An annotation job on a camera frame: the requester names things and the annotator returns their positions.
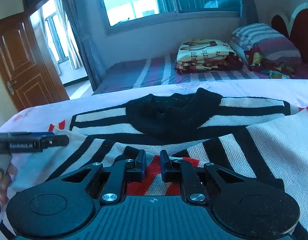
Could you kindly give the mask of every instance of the red headboard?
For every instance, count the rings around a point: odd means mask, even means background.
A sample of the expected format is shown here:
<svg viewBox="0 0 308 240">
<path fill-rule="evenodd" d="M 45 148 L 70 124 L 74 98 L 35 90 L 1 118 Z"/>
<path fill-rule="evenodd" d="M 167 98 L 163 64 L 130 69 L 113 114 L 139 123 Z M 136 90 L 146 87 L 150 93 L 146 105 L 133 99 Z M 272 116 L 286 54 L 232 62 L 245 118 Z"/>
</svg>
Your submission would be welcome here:
<svg viewBox="0 0 308 240">
<path fill-rule="evenodd" d="M 289 38 L 299 49 L 304 63 L 308 63 L 308 3 L 298 6 L 291 21 L 284 14 L 274 14 L 272 28 Z"/>
</svg>

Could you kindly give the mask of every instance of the silver bolt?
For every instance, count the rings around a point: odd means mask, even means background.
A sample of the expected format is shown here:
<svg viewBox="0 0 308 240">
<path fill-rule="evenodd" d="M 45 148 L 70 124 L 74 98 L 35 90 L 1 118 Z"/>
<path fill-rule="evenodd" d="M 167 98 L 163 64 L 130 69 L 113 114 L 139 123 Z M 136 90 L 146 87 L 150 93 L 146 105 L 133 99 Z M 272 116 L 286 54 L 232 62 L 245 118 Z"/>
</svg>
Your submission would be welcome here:
<svg viewBox="0 0 308 240">
<path fill-rule="evenodd" d="M 104 194 L 102 196 L 102 199 L 104 201 L 113 202 L 113 201 L 117 200 L 117 195 L 113 194 L 113 193 Z"/>
<path fill-rule="evenodd" d="M 192 195 L 190 195 L 190 199 L 196 202 L 202 202 L 205 200 L 205 196 L 203 194 L 200 193 L 194 193 Z"/>
</svg>

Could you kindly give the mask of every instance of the door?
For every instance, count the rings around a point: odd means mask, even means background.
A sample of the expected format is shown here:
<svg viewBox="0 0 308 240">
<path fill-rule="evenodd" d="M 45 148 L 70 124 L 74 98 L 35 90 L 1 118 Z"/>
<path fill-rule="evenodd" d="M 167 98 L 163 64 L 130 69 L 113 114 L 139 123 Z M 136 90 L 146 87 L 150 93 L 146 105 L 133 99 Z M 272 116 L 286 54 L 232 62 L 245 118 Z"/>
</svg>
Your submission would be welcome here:
<svg viewBox="0 0 308 240">
<path fill-rule="evenodd" d="M 18 111 L 69 99 L 41 46 L 26 13 L 0 20 L 0 75 Z"/>
</svg>

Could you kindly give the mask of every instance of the baseboard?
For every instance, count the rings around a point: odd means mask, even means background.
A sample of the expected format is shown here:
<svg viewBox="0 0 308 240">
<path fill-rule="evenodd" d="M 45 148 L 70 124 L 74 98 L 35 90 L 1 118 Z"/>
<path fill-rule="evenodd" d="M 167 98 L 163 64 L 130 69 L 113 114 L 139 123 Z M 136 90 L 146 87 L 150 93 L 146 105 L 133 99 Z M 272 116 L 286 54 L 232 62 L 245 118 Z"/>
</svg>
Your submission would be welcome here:
<svg viewBox="0 0 308 240">
<path fill-rule="evenodd" d="M 82 77 L 82 78 L 79 78 L 79 79 L 76 79 L 76 80 L 73 80 L 71 82 L 67 82 L 65 84 L 63 84 L 64 87 L 69 87 L 71 85 L 75 85 L 75 84 L 78 84 L 78 83 L 81 83 L 83 81 L 87 81 L 88 80 L 88 76 L 86 77 Z"/>
</svg>

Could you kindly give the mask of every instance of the striped sweater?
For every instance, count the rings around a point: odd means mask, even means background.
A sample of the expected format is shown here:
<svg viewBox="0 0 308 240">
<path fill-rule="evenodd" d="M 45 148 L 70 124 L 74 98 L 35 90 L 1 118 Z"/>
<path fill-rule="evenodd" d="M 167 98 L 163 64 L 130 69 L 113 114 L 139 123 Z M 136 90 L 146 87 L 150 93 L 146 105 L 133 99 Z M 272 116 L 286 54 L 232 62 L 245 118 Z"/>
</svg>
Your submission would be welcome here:
<svg viewBox="0 0 308 240">
<path fill-rule="evenodd" d="M 308 137 L 307 109 L 299 112 L 284 101 L 223 98 L 198 89 L 190 95 L 148 95 L 121 106 L 75 115 L 52 128 L 56 134 L 67 134 L 70 144 L 30 155 L 11 185 L 13 193 L 93 162 L 111 166 L 119 160 L 135 159 L 137 149 L 144 149 L 145 181 L 129 184 L 127 193 L 179 194 L 178 185 L 161 179 L 158 155 L 165 149 L 172 159 L 186 158 L 194 166 L 214 162 L 285 189 L 301 206 L 295 235 L 308 239 L 308 179 L 302 178 L 308 172 L 308 155 L 304 154 L 308 141 L 301 143 Z M 301 171 L 304 163 L 307 170 Z M 13 236 L 10 228 L 4 216 L 0 240 Z"/>
</svg>

